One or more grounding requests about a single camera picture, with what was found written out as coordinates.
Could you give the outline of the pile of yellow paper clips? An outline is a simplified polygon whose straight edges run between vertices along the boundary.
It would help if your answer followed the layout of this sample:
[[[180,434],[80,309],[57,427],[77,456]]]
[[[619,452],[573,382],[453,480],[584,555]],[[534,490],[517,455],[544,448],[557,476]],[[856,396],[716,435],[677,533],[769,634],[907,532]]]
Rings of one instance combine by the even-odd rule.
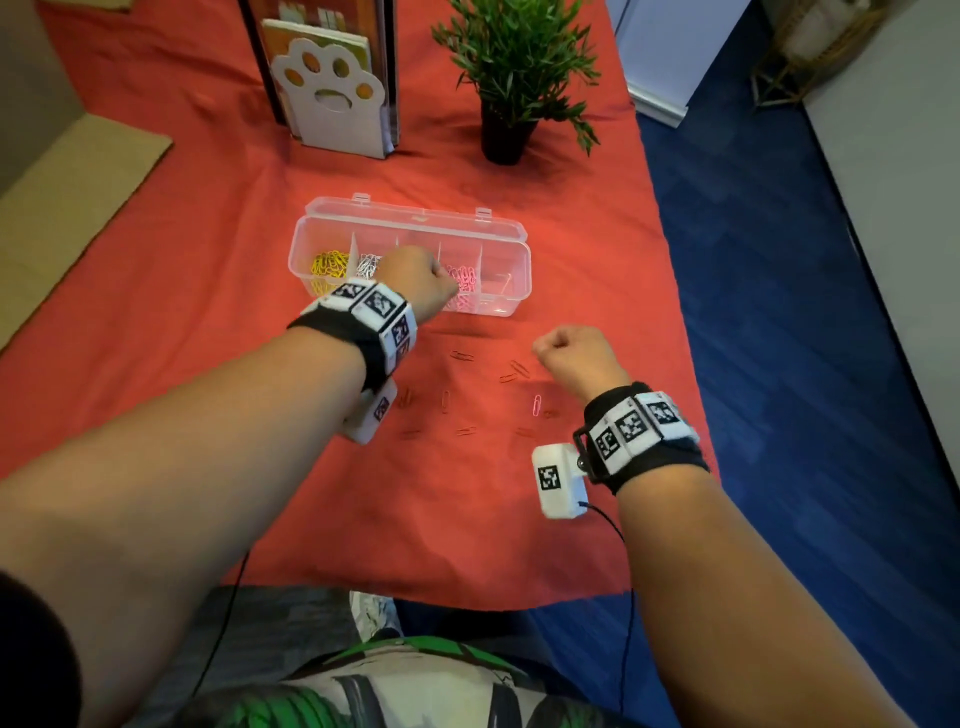
[[[322,297],[341,285],[347,277],[350,259],[350,254],[342,250],[328,250],[314,257],[309,280],[314,297]]]

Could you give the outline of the person's left hand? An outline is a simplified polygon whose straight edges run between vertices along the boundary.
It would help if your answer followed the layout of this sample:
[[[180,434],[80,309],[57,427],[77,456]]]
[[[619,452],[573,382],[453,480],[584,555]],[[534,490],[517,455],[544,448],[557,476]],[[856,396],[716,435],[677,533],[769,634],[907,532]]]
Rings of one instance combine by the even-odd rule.
[[[428,249],[397,247],[382,256],[374,277],[410,304],[419,325],[440,313],[434,312],[434,261]]]

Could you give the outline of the black shirt sleeve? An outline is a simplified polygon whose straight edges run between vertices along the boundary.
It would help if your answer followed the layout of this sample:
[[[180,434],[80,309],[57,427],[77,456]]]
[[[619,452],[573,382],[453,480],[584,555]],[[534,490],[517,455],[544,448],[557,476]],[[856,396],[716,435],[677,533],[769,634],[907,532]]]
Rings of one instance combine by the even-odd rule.
[[[0,571],[0,728],[78,728],[82,680],[65,626]]]

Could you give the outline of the clear plastic organizer box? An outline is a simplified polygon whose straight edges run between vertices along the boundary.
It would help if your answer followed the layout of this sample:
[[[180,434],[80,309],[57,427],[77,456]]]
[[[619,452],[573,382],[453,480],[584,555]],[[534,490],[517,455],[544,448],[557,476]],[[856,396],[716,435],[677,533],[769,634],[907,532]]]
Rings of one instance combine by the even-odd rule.
[[[403,246],[427,249],[446,268],[467,265],[478,277],[477,315],[508,317],[532,290],[531,251],[522,224],[486,208],[456,213],[351,198],[318,197],[306,204],[294,226],[287,267],[306,291],[310,266],[327,251],[349,253],[347,279],[359,256],[385,256]]]

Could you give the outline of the white paw-shaped bookend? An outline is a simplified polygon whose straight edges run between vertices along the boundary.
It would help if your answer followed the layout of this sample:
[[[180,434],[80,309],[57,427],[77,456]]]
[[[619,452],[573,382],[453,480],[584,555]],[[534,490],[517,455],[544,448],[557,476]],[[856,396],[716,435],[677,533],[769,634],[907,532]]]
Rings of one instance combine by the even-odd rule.
[[[386,92],[348,49],[293,39],[270,72],[286,95],[303,145],[384,160]]]

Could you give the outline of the person's left forearm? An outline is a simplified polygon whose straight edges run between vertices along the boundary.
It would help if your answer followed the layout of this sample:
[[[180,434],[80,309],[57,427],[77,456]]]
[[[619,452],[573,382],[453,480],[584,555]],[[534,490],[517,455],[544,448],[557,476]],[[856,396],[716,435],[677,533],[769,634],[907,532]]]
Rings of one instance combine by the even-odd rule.
[[[114,728],[137,710],[365,380],[357,346],[296,326],[0,482],[0,574],[65,631],[73,725]]]

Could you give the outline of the white shoe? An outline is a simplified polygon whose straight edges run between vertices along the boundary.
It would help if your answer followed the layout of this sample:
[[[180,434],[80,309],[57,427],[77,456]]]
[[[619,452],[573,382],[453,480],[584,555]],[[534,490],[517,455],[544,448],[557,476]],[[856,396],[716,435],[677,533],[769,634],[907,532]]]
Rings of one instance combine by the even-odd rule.
[[[361,642],[394,640],[404,636],[396,601],[392,597],[352,590],[348,601]]]

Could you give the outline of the brown cardboard box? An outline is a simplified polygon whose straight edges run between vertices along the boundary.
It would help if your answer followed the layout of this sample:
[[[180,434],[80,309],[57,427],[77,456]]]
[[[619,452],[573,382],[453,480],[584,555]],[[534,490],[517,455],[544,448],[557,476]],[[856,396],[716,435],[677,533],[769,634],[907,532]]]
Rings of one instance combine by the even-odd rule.
[[[0,0],[0,352],[172,146],[87,110],[39,2]]]

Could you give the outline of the person's right forearm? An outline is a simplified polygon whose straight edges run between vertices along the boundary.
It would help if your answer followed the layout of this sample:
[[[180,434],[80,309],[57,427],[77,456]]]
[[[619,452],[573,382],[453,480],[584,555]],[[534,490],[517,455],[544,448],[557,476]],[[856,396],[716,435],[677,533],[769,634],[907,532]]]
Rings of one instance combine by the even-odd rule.
[[[917,728],[711,474],[656,468],[616,499],[683,728]]]

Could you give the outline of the white cabinet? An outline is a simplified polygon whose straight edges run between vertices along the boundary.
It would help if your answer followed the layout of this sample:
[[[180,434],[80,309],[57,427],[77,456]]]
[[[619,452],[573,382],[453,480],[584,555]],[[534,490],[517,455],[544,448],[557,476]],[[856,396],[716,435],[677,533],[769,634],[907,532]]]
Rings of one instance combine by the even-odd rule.
[[[605,0],[638,113],[676,129],[751,0]]]

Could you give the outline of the wicker stand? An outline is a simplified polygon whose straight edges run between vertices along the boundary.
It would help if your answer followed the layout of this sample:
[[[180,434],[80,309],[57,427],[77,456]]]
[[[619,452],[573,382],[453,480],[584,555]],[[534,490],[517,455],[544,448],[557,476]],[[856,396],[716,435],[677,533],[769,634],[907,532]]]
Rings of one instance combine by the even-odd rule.
[[[775,0],[770,43],[750,72],[755,109],[795,107],[863,52],[896,0]]]

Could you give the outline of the pile of pink paper clips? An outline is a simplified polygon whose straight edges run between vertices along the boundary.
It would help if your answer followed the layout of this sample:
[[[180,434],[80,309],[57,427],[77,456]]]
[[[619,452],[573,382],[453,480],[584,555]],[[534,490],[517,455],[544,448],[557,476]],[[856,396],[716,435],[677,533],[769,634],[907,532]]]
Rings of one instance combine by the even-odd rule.
[[[458,284],[458,293],[444,306],[443,311],[476,314],[479,306],[478,276],[468,265],[446,265],[446,272]]]

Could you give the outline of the red tablecloth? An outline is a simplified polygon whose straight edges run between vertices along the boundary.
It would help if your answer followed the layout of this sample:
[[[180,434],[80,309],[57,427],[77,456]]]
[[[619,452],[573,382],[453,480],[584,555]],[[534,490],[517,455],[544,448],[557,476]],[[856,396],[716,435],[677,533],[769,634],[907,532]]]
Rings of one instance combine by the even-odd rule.
[[[451,349],[520,356],[560,324],[600,329],[634,379],[668,393],[716,470],[666,237],[603,0],[582,7],[602,73],[582,90],[600,145],[540,125],[520,164],[490,164],[479,103],[430,27],[446,0],[402,0],[398,151],[311,150],[275,123],[235,0],[138,0],[129,14],[42,6],[98,115],[169,151],[0,354],[0,479],[281,333],[308,304],[287,267],[305,206],[365,193],[525,228],[532,293],[507,318],[444,313],[397,372],[422,383]],[[253,547],[244,584],[319,585],[470,609],[619,594],[628,567],[599,516],[543,516],[531,453],[491,434],[403,440],[391,410],[365,446],[336,438]]]

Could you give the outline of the person's right hand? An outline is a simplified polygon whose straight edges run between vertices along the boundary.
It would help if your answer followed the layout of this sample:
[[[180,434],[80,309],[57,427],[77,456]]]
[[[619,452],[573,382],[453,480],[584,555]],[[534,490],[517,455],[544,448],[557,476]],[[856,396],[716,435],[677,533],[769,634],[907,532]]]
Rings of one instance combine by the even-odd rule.
[[[564,351],[557,362],[558,366],[546,371],[582,405],[633,382],[598,328],[562,324],[556,329],[564,329]]]

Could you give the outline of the scattered red paper clips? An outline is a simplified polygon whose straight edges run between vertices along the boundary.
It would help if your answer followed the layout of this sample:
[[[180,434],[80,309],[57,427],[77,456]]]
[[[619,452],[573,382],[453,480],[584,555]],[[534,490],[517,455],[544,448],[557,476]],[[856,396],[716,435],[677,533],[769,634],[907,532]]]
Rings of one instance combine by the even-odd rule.
[[[542,411],[531,416],[534,395]],[[571,414],[569,398],[530,359],[451,348],[424,381],[402,381],[394,410],[403,440],[493,435],[546,440]]]

